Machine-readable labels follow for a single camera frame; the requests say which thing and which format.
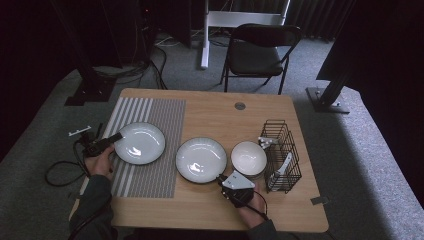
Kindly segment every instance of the chair leg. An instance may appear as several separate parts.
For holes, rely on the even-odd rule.
[[[284,81],[286,80],[287,68],[289,67],[289,58],[287,57],[286,63],[284,64],[283,75],[281,76],[280,89],[278,90],[278,95],[281,95],[283,91]]]
[[[224,92],[227,92],[228,89],[228,75],[230,74],[230,68],[225,68],[225,86],[224,86]]]
[[[271,77],[269,77],[265,82],[264,82],[264,84],[262,84],[262,86],[265,86],[268,82],[269,82],[269,80],[272,78],[272,76]]]
[[[283,75],[281,76],[280,89],[278,90],[278,95],[281,95],[281,92],[283,91],[284,81],[286,80],[286,70],[287,68],[284,69]]]
[[[224,73],[225,73],[225,69],[226,68],[227,68],[227,59],[225,59],[224,67],[222,68],[221,81],[219,82],[219,85],[221,85],[222,84],[222,80],[224,80]]]

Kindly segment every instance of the plate rim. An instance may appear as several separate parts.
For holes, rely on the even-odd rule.
[[[193,137],[193,138],[190,138],[190,139],[187,139],[186,141],[184,141],[184,143],[183,144],[181,144],[180,145],[180,147],[178,148],[178,150],[177,150],[177,152],[176,152],[176,154],[175,154],[175,167],[177,168],[177,171],[178,171],[178,173],[184,178],[184,179],[186,179],[187,181],[189,181],[189,182],[192,182],[192,183],[196,183],[196,184],[206,184],[206,183],[210,183],[210,182],[212,182],[212,181],[214,181],[215,179],[212,179],[212,180],[210,180],[210,181],[206,181],[206,182],[198,182],[198,181],[192,181],[192,180],[190,180],[190,179],[188,179],[186,176],[184,176],[182,173],[181,173],[181,171],[180,171],[180,169],[178,168],[178,164],[177,164],[177,161],[178,161],[178,158],[177,158],[177,156],[178,156],[178,153],[180,152],[180,150],[181,150],[181,148],[185,145],[185,144],[187,144],[187,142],[189,142],[189,141],[192,141],[192,140],[195,140],[195,139],[209,139],[209,140],[212,140],[213,142],[215,142],[215,143],[217,143],[217,145],[218,146],[220,146],[221,148],[222,148],[222,150],[224,151],[224,154],[225,154],[225,164],[224,164],[224,169],[222,170],[223,172],[225,171],[225,169],[227,168],[227,165],[228,165],[228,156],[227,156],[227,152],[225,151],[225,148],[224,148],[224,146],[222,146],[222,144],[221,143],[219,143],[218,141],[216,141],[215,139],[213,139],[213,138],[210,138],[210,137]]]
[[[243,175],[246,175],[246,176],[255,176],[255,175],[258,175],[258,174],[261,174],[264,170],[265,170],[265,168],[266,168],[266,165],[267,165],[267,163],[268,163],[268,160],[267,160],[267,155],[266,155],[266,152],[263,150],[263,152],[264,152],[264,155],[265,155],[265,166],[264,166],[264,168],[259,172],[259,173],[256,173],[256,174],[248,174],[248,173],[242,173],[242,171],[240,171],[237,167],[236,167],[236,165],[234,165],[234,163],[233,163],[233,158],[232,158],[232,156],[233,156],[233,152],[234,152],[234,148],[236,148],[239,144],[241,144],[241,143],[245,143],[245,142],[250,142],[250,143],[253,143],[254,145],[257,145],[258,147],[261,147],[258,143],[256,143],[256,142],[253,142],[253,141],[241,141],[241,142],[238,142],[236,145],[234,145],[234,147],[233,147],[233,149],[231,150],[231,155],[230,155],[230,158],[231,158],[231,164],[233,165],[233,167],[238,171],[238,172],[240,172],[241,174],[243,174]]]
[[[162,131],[160,128],[158,128],[156,125],[154,125],[154,124],[152,124],[152,123],[149,123],[149,122],[132,122],[132,123],[128,123],[127,125],[125,125],[125,126],[121,127],[121,128],[119,129],[119,131],[118,131],[118,132],[120,133],[122,129],[124,129],[124,128],[126,128],[126,127],[130,126],[130,125],[136,125],[136,124],[150,125],[150,126],[153,126],[154,128],[156,128],[157,130],[159,130],[159,132],[160,132],[160,133],[162,134],[162,136],[163,136],[163,141],[164,141],[164,143],[163,143],[163,149],[161,150],[161,153],[159,154],[159,156],[158,156],[157,158],[155,158],[155,159],[153,159],[153,160],[151,160],[151,161],[149,161],[149,162],[142,162],[142,163],[129,162],[129,161],[127,161],[127,160],[123,159],[121,156],[119,156],[118,151],[116,151],[116,150],[115,150],[116,155],[118,155],[118,157],[119,157],[122,161],[125,161],[125,162],[127,162],[127,163],[129,163],[129,164],[134,164],[134,165],[145,165],[145,164],[149,164],[149,163],[152,163],[152,162],[154,162],[154,161],[158,160],[158,159],[162,156],[162,154],[165,152],[165,148],[166,148],[166,138],[165,138],[165,134],[163,133],[163,131]]]

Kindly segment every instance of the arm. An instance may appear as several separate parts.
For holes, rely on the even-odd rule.
[[[91,178],[81,196],[78,209],[70,220],[70,239],[114,239],[111,227],[113,211],[109,202],[112,173],[108,156],[112,151],[113,146],[101,155],[85,160]],[[76,231],[78,233],[74,237],[72,234]]]
[[[259,184],[256,184],[255,191],[259,192]],[[249,205],[258,211],[264,212],[265,202],[255,194],[250,200]],[[261,215],[252,211],[247,207],[237,209],[241,219],[247,225],[249,230],[247,235],[250,240],[278,240],[277,230],[274,227],[272,220],[265,220]]]

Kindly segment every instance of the chair backrest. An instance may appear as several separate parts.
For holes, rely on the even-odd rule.
[[[243,40],[261,47],[296,46],[302,38],[299,27],[292,25],[262,25],[247,23],[231,33],[234,40]]]

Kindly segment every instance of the hand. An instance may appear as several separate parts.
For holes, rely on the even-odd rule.
[[[258,192],[258,193],[260,192],[259,184],[257,184],[257,183],[255,184],[254,190],[255,190],[255,192]],[[253,198],[252,198],[252,200],[250,200],[249,205],[251,207],[255,208],[256,210],[258,210],[259,212],[265,211],[265,202],[256,193],[253,194]],[[265,221],[265,219],[263,219],[263,217],[261,215],[259,215],[258,213],[252,211],[251,209],[249,209],[247,207],[237,208],[237,211],[240,214],[240,217],[243,220],[243,222],[249,228],[254,228],[254,227],[258,226],[259,224],[261,224]]]
[[[113,166],[109,160],[109,154],[111,154],[114,150],[115,146],[112,144],[99,156],[85,159],[85,165],[87,166],[90,175],[103,175],[109,180],[112,180],[111,170]]]

